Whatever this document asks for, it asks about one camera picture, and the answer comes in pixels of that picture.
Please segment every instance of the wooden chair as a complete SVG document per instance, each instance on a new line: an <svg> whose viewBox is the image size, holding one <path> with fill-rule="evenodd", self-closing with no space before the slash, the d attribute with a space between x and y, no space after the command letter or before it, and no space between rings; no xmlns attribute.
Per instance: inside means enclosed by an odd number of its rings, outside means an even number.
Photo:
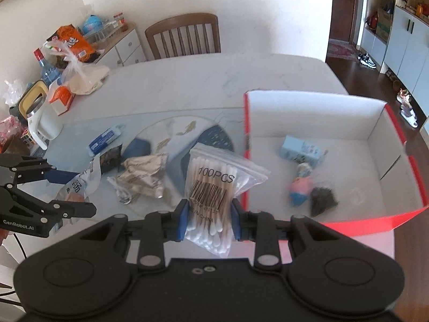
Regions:
<svg viewBox="0 0 429 322"><path fill-rule="evenodd" d="M164 47L165 55L167 58L170 58L169 46L167 46L166 38L164 37L164 32L167 32L167 31L171 42L170 50L172 49L173 55L175 57L179 55L182 55L182 56L187 55L185 43L182 37L182 32L180 31L180 28L182 27L186 28L187 44L189 49L188 53L195 54L194 45L192 44L191 31L189 30L189 26L191 25L194 26L197 53L202 54L201 41L199 38L199 33L197 28L197 25L200 25L200 24L202 24L205 52L210 53L209 38L207 37L207 29L205 25L211 24L214 52L220 53L220 37L219 37L219 25L217 21L217 16L210 13L189 13L189 14L182 14L180 16L164 19L146 29L145 31L146 38L147 38L147 41L149 42L149 46L151 47L151 50L152 50L152 53L154 54L155 59L161 59L161 55L158 50L158 46L155 42L155 37L154 37L157 34L161 34L161 42L162 42L162 46ZM175 34L177 34L177 38L179 39L181 54L177 53L177 47L176 47L174 35L173 35L174 29L176 29Z"/></svg>

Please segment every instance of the robotic arm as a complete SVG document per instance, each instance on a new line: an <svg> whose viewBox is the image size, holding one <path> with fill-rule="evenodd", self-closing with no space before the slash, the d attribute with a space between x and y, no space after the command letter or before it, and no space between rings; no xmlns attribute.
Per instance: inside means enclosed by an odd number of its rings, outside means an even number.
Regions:
<svg viewBox="0 0 429 322"><path fill-rule="evenodd" d="M58 171L43 158L0 154L0 228L48 237L61 219L90 218L96 214L92 203L53 200L43 202L17 188L18 184L47 179L66 184L77 173Z"/></svg>

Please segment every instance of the plastic bottle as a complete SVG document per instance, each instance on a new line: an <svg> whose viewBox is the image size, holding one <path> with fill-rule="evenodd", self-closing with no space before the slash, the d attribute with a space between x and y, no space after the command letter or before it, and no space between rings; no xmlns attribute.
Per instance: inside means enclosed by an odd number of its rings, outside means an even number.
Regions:
<svg viewBox="0 0 429 322"><path fill-rule="evenodd" d="M34 51L34 55L36 56L37 61L40 64L40 67L42 68L40 72L40 78L45 83L45 85L49 88L49 86L61 76L60 71L58 68L53 66L50 62L48 62L45 57L42 54L42 51L40 48L37 48Z"/></svg>

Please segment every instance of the light blue small box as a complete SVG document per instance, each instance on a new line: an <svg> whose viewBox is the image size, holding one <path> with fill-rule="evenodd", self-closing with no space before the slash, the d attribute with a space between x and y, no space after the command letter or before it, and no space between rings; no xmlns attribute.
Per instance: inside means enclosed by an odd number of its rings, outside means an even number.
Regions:
<svg viewBox="0 0 429 322"><path fill-rule="evenodd" d="M308 163L315 168L325 159L327 150L323 151L317 145L311 144L292 136L287 136L280 148L280 156L297 163Z"/></svg>

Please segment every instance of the cable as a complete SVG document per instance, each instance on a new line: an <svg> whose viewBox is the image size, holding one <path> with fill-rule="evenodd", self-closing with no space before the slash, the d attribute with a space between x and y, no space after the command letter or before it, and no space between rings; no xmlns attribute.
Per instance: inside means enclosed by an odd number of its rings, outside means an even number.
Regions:
<svg viewBox="0 0 429 322"><path fill-rule="evenodd" d="M21 303L17 303L16 301L2 299L2 298L0 298L0 303L11 304L11 305L16 305L16 306L22 306Z"/></svg>
<svg viewBox="0 0 429 322"><path fill-rule="evenodd" d="M16 236L16 234L15 234L15 233L14 233L13 235L15 236L15 240L16 240L16 242L18 242L19 247L21 247L21 251L22 251L22 254L24 255L24 258L25 258L25 259L27 259L27 256L25 255L24 248L22 248L21 241L18 239L18 236Z"/></svg>
<svg viewBox="0 0 429 322"><path fill-rule="evenodd" d="M27 259L27 255L25 254L25 250L24 250L24 248L22 247L21 241L18 239L18 236L16 236L16 234L15 234L15 233L14 233L13 235L14 235L15 240L16 240L16 242L18 243L19 247L21 248L21 251L22 251L22 254L24 255L24 258L25 258L25 259ZM15 290L13 290L13 291L11 291L11 292L9 292L9 293L3 293L3 294L0 294L0 297L5 297L5 296L7 296L7 295L12 295L12 294L15 294L15 293L16 293L16 292L15 292ZM2 303L6 303L6 304L12 304L12 305L17 305L17 306L22 306L20 303L17 303L17 302L12 301L12 300L7 300L7 299L1 299L1 298L0 298L0 302L2 302Z"/></svg>
<svg viewBox="0 0 429 322"><path fill-rule="evenodd" d="M9 293L3 293L3 294L0 294L0 297L5 297L7 295L11 295L11 294L14 294L14 293L15 293L15 291L12 291L12 292L9 292Z"/></svg>

